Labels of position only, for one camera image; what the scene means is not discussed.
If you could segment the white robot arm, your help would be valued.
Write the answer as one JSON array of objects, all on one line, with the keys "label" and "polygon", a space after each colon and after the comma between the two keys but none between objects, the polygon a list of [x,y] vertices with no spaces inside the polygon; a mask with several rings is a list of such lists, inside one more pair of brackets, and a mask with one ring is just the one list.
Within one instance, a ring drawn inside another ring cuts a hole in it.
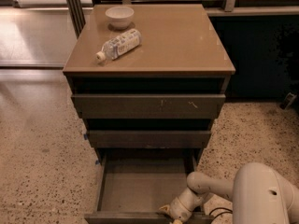
[{"label": "white robot arm", "polygon": [[233,204],[233,224],[299,224],[299,188],[258,162],[243,165],[232,181],[192,172],[187,188],[159,211],[185,223],[213,194]]}]

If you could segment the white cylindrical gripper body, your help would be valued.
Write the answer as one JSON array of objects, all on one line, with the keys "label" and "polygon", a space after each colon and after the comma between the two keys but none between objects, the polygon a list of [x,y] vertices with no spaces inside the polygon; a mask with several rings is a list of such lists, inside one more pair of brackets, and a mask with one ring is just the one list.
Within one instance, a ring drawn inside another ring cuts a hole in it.
[{"label": "white cylindrical gripper body", "polygon": [[186,222],[192,216],[193,210],[204,202],[204,194],[197,194],[186,188],[177,196],[169,207],[169,216]]}]

